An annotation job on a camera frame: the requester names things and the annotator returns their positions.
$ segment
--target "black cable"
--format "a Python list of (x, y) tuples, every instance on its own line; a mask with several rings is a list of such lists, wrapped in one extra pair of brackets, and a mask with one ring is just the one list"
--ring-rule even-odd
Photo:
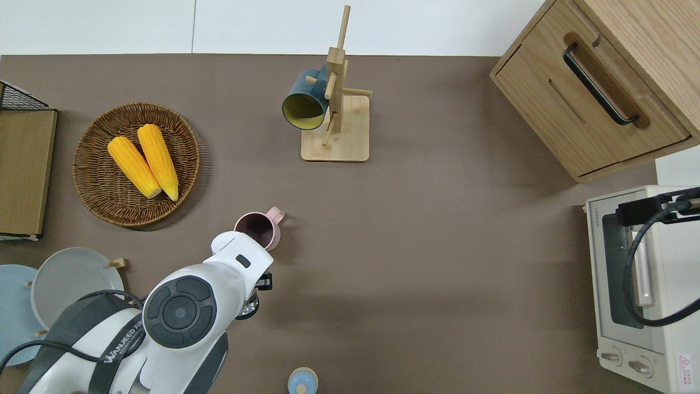
[(687, 201), (683, 203), (669, 203), (666, 208), (663, 210), (660, 210), (654, 216), (649, 218), (649, 220), (642, 225), (642, 228), (639, 229), (639, 232), (637, 235), (634, 237), (634, 240), (632, 241), (632, 245), (630, 245), (629, 250), (627, 251), (627, 257), (624, 261), (624, 277), (623, 277), (623, 293), (624, 293), (624, 303), (627, 307), (627, 310), (629, 313), (632, 315), (632, 317), (637, 320), (638, 322), (648, 325), (650, 327), (661, 327), (663, 325), (669, 325), (671, 323), (675, 323), (679, 320), (682, 320), (689, 315), (697, 312), (700, 310), (700, 298), (696, 299), (694, 302), (691, 304), (688, 304), (686, 307), (681, 309), (680, 311), (666, 316), (665, 318), (661, 319), (647, 319), (644, 316), (642, 316), (639, 312), (637, 312), (637, 309), (634, 306), (634, 302), (632, 301), (632, 294), (631, 294), (631, 287), (632, 287), (632, 263), (634, 262), (634, 255), (637, 252), (637, 248), (639, 247), (639, 243), (642, 241), (642, 237), (644, 237), (644, 234), (647, 233), (649, 228), (656, 222), (660, 222), (665, 218), (669, 213), (676, 211), (676, 210), (683, 210), (687, 209), (685, 208), (686, 205), (690, 205), (690, 203), (686, 204)]
[(140, 310), (144, 309), (144, 303), (142, 302), (142, 300), (140, 298), (136, 297), (135, 295), (133, 295), (131, 293), (125, 292), (124, 290), (116, 290), (116, 289), (97, 290), (96, 292), (92, 292), (92, 293), (89, 293), (89, 294), (82, 296), (81, 298), (78, 299), (78, 301), (86, 299), (86, 298), (98, 296), (98, 295), (103, 295), (103, 294), (119, 294), (121, 296), (130, 298), (134, 302), (134, 305), (136, 305), (136, 307), (138, 307)]
[[(140, 300), (140, 298), (134, 296), (133, 294), (125, 292), (123, 290), (112, 290), (112, 289), (99, 290), (99, 291), (92, 292), (92, 293), (89, 293), (89, 294), (82, 296), (80, 299), (78, 299), (78, 301), (86, 299), (86, 298), (90, 298), (90, 297), (95, 297), (98, 295), (103, 295), (103, 294), (122, 295), (124, 297), (130, 298), (134, 302), (134, 305), (136, 305), (140, 310), (144, 309), (144, 303)], [(141, 335), (137, 339), (137, 341), (134, 343), (134, 345), (131, 346), (130, 349), (124, 354), (124, 358), (129, 357), (136, 350), (138, 350), (138, 348), (141, 347), (141, 344), (144, 342), (145, 337), (146, 337), (146, 335)], [(12, 357), (14, 357), (17, 353), (19, 353), (20, 351), (23, 351), (26, 348), (31, 348), (32, 346), (45, 346), (45, 345), (49, 346), (49, 347), (60, 349), (64, 352), (70, 353), (72, 355), (75, 355), (77, 357), (80, 357), (80, 358), (87, 360), (87, 361), (90, 361), (90, 362), (104, 362), (104, 361), (106, 361), (106, 360), (103, 360), (101, 358), (94, 357), (94, 356), (91, 356), (89, 354), (83, 353), (80, 350), (75, 349), (70, 345), (63, 344), (61, 342), (50, 341), (47, 339), (38, 339), (36, 341), (30, 341), (30, 342), (27, 342), (25, 344), (21, 344), (21, 345), (17, 346), (16, 348), (12, 349), (9, 353), (7, 353), (7, 355), (2, 359), (2, 362), (0, 362), (0, 376), (2, 376), (2, 371), (5, 370), (5, 367), (10, 362), (10, 360), (12, 360)]]

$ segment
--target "warning label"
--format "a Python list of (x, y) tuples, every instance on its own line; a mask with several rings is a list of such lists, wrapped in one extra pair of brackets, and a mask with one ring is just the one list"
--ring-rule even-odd
[(693, 388), (692, 364), (690, 354), (678, 355), (678, 377), (681, 388)]

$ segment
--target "corn cob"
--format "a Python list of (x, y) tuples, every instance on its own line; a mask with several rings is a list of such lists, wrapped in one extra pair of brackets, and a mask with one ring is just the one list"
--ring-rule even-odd
[(139, 142), (158, 184), (171, 200), (177, 201), (178, 182), (175, 166), (165, 145), (163, 134), (156, 125), (143, 125), (138, 131)]
[(107, 144), (107, 151), (119, 168), (146, 198), (160, 193), (160, 186), (148, 168), (143, 156), (126, 137), (115, 137)]

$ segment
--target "black drawer handle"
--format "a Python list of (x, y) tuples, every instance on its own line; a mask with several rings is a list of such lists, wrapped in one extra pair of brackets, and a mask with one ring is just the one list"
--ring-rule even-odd
[(613, 107), (613, 104), (610, 103), (610, 100), (601, 92), (601, 90), (596, 86), (596, 84), (591, 80), (591, 78), (586, 74), (585, 71), (581, 68), (580, 65), (576, 62), (576, 60), (573, 59), (573, 56), (571, 56), (571, 52), (576, 48), (576, 43), (573, 43), (569, 45), (569, 47), (564, 51), (564, 62), (566, 63), (567, 66), (571, 69), (571, 71), (576, 75), (583, 83), (583, 86), (588, 89), (588, 91), (593, 95), (593, 97), (596, 99), (598, 104), (605, 109), (605, 112), (610, 115), (610, 117), (617, 123), (618, 125), (629, 125), (630, 123), (636, 121), (639, 119), (638, 115), (632, 116), (630, 119), (627, 119), (623, 117), (616, 109)]

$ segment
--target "toaster oven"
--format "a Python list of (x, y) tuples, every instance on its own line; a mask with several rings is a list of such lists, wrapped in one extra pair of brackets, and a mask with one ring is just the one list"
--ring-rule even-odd
[[(662, 327), (640, 324), (623, 297), (623, 267), (641, 225), (624, 226), (620, 204), (684, 189), (641, 186), (586, 201), (601, 366), (664, 393), (700, 393), (700, 312)], [(632, 269), (633, 307), (647, 319), (700, 297), (700, 221), (657, 223), (642, 238)]]

